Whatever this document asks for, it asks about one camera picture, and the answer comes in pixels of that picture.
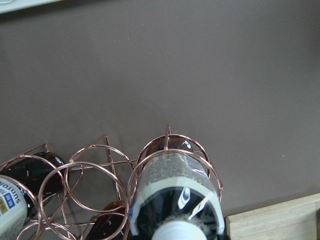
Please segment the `copper wire bottle basket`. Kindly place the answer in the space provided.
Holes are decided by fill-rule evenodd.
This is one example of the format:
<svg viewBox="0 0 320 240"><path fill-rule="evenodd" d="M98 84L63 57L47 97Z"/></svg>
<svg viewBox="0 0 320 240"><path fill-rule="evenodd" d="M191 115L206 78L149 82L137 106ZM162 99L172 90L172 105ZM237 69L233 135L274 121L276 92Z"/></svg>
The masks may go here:
<svg viewBox="0 0 320 240"><path fill-rule="evenodd" d="M170 129L161 137L185 137L190 142L193 155L201 163L218 195L221 205L223 186L205 149L194 139L173 134ZM21 229L15 240L85 240L96 220L104 215L123 216L120 227L103 240L112 240L123 231L123 240L133 240L129 212L143 167L148 161L146 149L150 141L132 160L120 150L110 146L108 137L102 135L92 144L77 151L62 166L54 167L44 179L38 197L18 181L0 175L27 191L36 207L36 215ZM33 158L36 153L51 152L47 144L33 147L0 165L0 171L22 158ZM104 208L115 201L124 203L111 210ZM124 214L116 211L125 207Z"/></svg>

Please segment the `cream serving tray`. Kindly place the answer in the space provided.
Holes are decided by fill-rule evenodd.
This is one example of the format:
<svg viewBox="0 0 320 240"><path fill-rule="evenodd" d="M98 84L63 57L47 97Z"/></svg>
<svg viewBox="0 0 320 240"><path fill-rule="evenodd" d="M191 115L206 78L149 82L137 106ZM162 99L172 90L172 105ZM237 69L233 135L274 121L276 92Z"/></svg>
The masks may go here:
<svg viewBox="0 0 320 240"><path fill-rule="evenodd" d="M0 13L10 13L56 2L59 0L0 0Z"/></svg>

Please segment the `wooden cutting board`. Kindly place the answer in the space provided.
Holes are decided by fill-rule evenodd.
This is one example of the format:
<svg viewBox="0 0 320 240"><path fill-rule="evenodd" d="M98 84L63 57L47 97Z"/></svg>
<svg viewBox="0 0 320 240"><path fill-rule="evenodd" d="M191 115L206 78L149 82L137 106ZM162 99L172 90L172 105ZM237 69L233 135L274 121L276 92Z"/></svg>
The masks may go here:
<svg viewBox="0 0 320 240"><path fill-rule="evenodd" d="M227 216L226 231L232 240L318 240L320 195Z"/></svg>

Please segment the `tea bottle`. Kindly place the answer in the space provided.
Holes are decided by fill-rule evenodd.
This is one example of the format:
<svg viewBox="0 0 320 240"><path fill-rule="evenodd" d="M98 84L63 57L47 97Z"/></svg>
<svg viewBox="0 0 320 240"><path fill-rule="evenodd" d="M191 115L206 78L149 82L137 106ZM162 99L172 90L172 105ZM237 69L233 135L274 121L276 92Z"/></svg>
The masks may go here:
<svg viewBox="0 0 320 240"><path fill-rule="evenodd" d="M0 171L16 180L38 197L44 179L65 161L52 152L38 152L24 157ZM0 238L15 240L22 228L37 214L37 208L26 190L8 179L0 179Z"/></svg>
<svg viewBox="0 0 320 240"><path fill-rule="evenodd" d="M187 138L146 148L129 220L133 240L225 240L218 194Z"/></svg>
<svg viewBox="0 0 320 240"><path fill-rule="evenodd" d="M103 210L112 210L121 206L124 203L123 200L113 201L108 204ZM116 213L124 214L125 206L119 208ZM96 221L85 240L103 240L110 237L120 227L124 216L117 214L109 214L100 216ZM112 240L122 240L124 232L121 230Z"/></svg>

